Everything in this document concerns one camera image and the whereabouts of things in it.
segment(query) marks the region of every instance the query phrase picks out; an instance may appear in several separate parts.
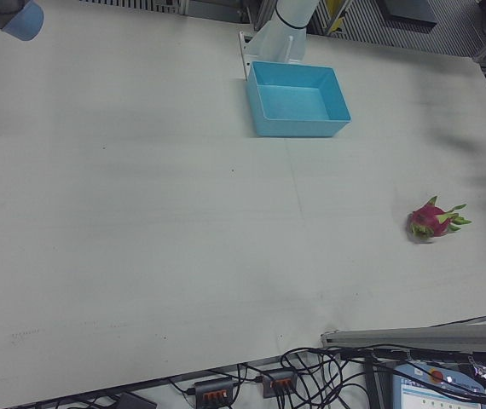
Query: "blue plastic tray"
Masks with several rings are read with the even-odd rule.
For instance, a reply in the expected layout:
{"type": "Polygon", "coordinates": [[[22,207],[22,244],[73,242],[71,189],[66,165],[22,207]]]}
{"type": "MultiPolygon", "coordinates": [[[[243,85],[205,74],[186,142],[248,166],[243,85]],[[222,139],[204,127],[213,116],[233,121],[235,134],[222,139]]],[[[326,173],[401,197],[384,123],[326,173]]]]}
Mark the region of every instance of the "blue plastic tray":
{"type": "Polygon", "coordinates": [[[329,67],[254,61],[246,90],[260,136],[329,137],[351,121],[329,67]]]}

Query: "dragon fruit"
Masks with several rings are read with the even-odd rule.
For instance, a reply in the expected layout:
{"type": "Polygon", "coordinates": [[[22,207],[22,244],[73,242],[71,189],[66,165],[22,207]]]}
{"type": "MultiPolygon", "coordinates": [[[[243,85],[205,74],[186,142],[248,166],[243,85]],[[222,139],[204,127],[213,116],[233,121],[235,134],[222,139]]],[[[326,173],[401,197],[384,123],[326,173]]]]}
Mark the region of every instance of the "dragon fruit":
{"type": "Polygon", "coordinates": [[[453,233],[460,230],[458,226],[468,224],[456,210],[463,209],[466,204],[455,206],[453,209],[444,211],[435,206],[437,196],[429,200],[425,205],[410,215],[409,228],[412,234],[418,239],[427,240],[431,237],[443,236],[446,233],[453,233]]]}

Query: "black cable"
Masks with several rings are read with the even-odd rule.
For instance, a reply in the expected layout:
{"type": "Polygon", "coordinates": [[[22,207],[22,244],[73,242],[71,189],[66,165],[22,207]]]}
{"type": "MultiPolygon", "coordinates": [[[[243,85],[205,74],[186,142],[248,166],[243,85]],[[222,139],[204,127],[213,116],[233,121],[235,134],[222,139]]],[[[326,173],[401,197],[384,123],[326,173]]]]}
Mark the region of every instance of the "black cable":
{"type": "Polygon", "coordinates": [[[244,377],[241,377],[241,366],[240,366],[240,364],[237,364],[237,378],[240,381],[237,383],[237,390],[235,390],[234,398],[232,399],[231,405],[233,405],[235,403],[235,400],[240,395],[241,385],[243,384],[243,382],[245,382],[246,380],[248,380],[248,379],[246,379],[246,376],[247,376],[248,372],[249,372],[249,369],[248,368],[245,368],[245,376],[244,377]]]}
{"type": "MultiPolygon", "coordinates": [[[[315,353],[315,354],[325,354],[325,355],[328,355],[328,356],[335,356],[336,354],[339,354],[340,352],[355,352],[355,351],[360,351],[360,350],[363,350],[365,348],[377,348],[377,347],[386,347],[386,346],[389,346],[389,347],[395,347],[395,348],[400,348],[400,349],[409,349],[409,347],[407,346],[404,346],[404,345],[397,345],[397,344],[384,344],[384,343],[381,343],[381,344],[375,344],[375,345],[372,345],[372,346],[367,346],[367,347],[360,347],[358,349],[348,349],[348,348],[340,348],[338,347],[338,349],[336,350],[329,350],[329,349],[313,349],[313,348],[299,348],[299,349],[293,349],[291,351],[288,351],[286,354],[290,354],[290,353],[294,353],[295,351],[310,351],[312,353],[315,353]]],[[[423,350],[423,351],[433,351],[434,350],[430,350],[430,349],[414,349],[414,350],[423,350]]],[[[468,354],[461,354],[461,353],[455,353],[455,352],[451,352],[451,351],[448,351],[448,352],[445,352],[446,354],[448,355],[456,355],[456,356],[465,356],[465,357],[469,357],[470,355],[468,354]]],[[[349,360],[351,362],[355,362],[355,363],[359,363],[359,364],[363,364],[364,362],[360,361],[360,360],[349,360]]],[[[382,371],[383,373],[390,373],[390,374],[394,374],[394,375],[398,375],[398,376],[401,376],[401,377],[405,377],[407,379],[410,379],[420,385],[423,385],[424,387],[428,388],[428,389],[431,389],[431,390],[434,390],[436,392],[438,392],[440,395],[444,395],[448,398],[452,398],[454,400],[458,400],[458,401],[466,401],[466,402],[476,402],[476,403],[483,403],[483,404],[486,404],[486,396],[481,396],[481,395],[468,395],[468,394],[461,394],[459,392],[456,392],[456,391],[446,391],[445,389],[441,389],[439,387],[437,387],[436,385],[432,385],[430,383],[427,383],[427,382],[424,382],[424,381],[421,381],[415,377],[410,377],[409,375],[407,374],[404,374],[400,371],[397,371],[397,370],[394,370],[392,368],[389,368],[388,366],[383,366],[381,365],[380,363],[373,363],[375,366],[379,367],[379,368],[383,368],[384,370],[382,371]]],[[[367,372],[361,372],[361,373],[358,373],[348,379],[345,380],[345,382],[348,382],[349,380],[351,380],[352,378],[355,378],[355,377],[358,377],[358,376],[361,376],[363,374],[365,374],[367,372]]],[[[338,390],[335,390],[333,392],[331,392],[330,394],[328,394],[327,396],[327,401],[333,401],[338,395],[338,390]]]]}
{"type": "Polygon", "coordinates": [[[216,369],[207,369],[206,371],[210,373],[215,373],[217,375],[222,375],[224,377],[231,377],[232,379],[237,379],[240,383],[243,383],[245,381],[252,381],[252,379],[246,379],[246,377],[241,377],[239,375],[230,375],[229,373],[217,371],[216,369]]]}
{"type": "Polygon", "coordinates": [[[362,385],[359,385],[358,383],[346,383],[345,385],[342,386],[341,389],[346,388],[348,386],[356,386],[359,389],[362,389],[364,393],[366,394],[366,397],[368,399],[368,407],[371,409],[372,408],[372,398],[370,397],[369,392],[364,388],[362,385]]]}
{"type": "Polygon", "coordinates": [[[185,390],[182,390],[181,388],[179,388],[179,386],[174,383],[170,377],[167,377],[165,379],[167,382],[169,382],[176,390],[178,390],[181,394],[185,395],[186,394],[186,391],[185,390]]]}
{"type": "Polygon", "coordinates": [[[288,398],[288,401],[290,403],[291,409],[294,409],[294,402],[292,401],[292,391],[288,385],[285,385],[285,392],[286,392],[286,397],[288,398]]]}
{"type": "Polygon", "coordinates": [[[0,15],[17,14],[25,7],[25,0],[18,0],[19,6],[16,10],[0,11],[0,15]]]}
{"type": "MultiPolygon", "coordinates": [[[[298,353],[296,353],[296,358],[298,359],[298,361],[300,362],[300,364],[302,364],[303,367],[306,367],[304,361],[302,360],[302,358],[300,358],[300,355],[298,353]]],[[[311,379],[313,379],[313,383],[315,384],[315,386],[317,387],[317,392],[319,393],[319,396],[321,397],[321,400],[323,400],[323,395],[322,395],[322,388],[321,386],[319,385],[319,383],[317,382],[317,380],[315,379],[315,377],[313,376],[313,372],[311,372],[311,370],[309,368],[307,368],[308,370],[308,373],[309,375],[311,376],[311,379]]]]}
{"type": "MultiPolygon", "coordinates": [[[[341,367],[339,366],[338,362],[337,362],[336,360],[329,360],[328,362],[329,362],[330,364],[332,364],[332,362],[334,362],[334,363],[336,364],[336,366],[338,367],[338,373],[339,373],[339,376],[340,376],[340,382],[343,382],[343,375],[342,375],[342,372],[341,372],[341,367]]],[[[323,387],[321,388],[321,390],[324,390],[325,392],[327,391],[327,389],[328,389],[328,388],[331,388],[332,390],[335,390],[335,388],[333,388],[333,387],[332,387],[332,384],[334,383],[334,381],[335,381],[335,377],[332,377],[332,378],[331,378],[331,379],[330,379],[330,380],[329,380],[329,381],[328,381],[328,382],[327,382],[325,385],[323,385],[323,387]]],[[[317,398],[317,397],[320,395],[320,391],[317,391],[317,392],[316,392],[314,395],[310,395],[310,394],[308,393],[308,396],[309,396],[309,397],[308,397],[308,399],[304,399],[304,398],[302,398],[302,397],[301,397],[301,396],[300,396],[300,395],[297,393],[297,391],[296,391],[296,390],[294,390],[294,394],[295,394],[295,395],[296,395],[296,396],[297,396],[297,397],[298,397],[298,398],[299,398],[299,399],[302,401],[302,403],[300,403],[299,405],[296,405],[296,406],[294,407],[294,409],[299,409],[300,407],[305,406],[305,405],[309,405],[309,406],[310,406],[310,408],[312,408],[312,407],[314,407],[314,406],[316,406],[316,407],[323,407],[323,406],[324,406],[324,405],[323,405],[323,404],[324,404],[324,402],[325,402],[324,400],[321,400],[321,402],[319,402],[319,403],[315,403],[315,402],[314,402],[314,400],[315,400],[315,399],[316,399],[316,398],[317,398]]]]}
{"type": "Polygon", "coordinates": [[[87,404],[85,409],[88,409],[89,407],[94,407],[96,409],[105,409],[105,407],[107,407],[107,406],[101,406],[98,403],[96,403],[97,400],[99,399],[99,396],[97,396],[95,399],[93,399],[93,402],[89,402],[87,400],[80,399],[80,398],[72,398],[72,399],[75,400],[76,402],[87,404]]]}
{"type": "Polygon", "coordinates": [[[188,400],[187,396],[186,396],[188,394],[187,391],[182,390],[181,388],[179,388],[178,385],[176,383],[174,383],[169,377],[167,377],[165,380],[167,382],[169,382],[176,390],[179,391],[179,393],[182,395],[182,397],[184,398],[184,400],[186,401],[186,403],[188,403],[188,405],[190,407],[193,407],[192,404],[190,403],[190,401],[188,400]]]}

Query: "table surface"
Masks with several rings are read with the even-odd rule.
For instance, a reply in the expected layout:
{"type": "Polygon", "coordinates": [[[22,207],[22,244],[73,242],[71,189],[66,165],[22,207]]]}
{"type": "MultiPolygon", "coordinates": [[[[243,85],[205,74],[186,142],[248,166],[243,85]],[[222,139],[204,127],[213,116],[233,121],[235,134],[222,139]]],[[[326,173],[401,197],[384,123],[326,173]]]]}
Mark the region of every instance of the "table surface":
{"type": "Polygon", "coordinates": [[[486,314],[486,81],[309,37],[353,122],[260,138],[229,23],[43,0],[0,32],[0,407],[486,314]],[[439,194],[473,223],[429,245],[439,194]]]}

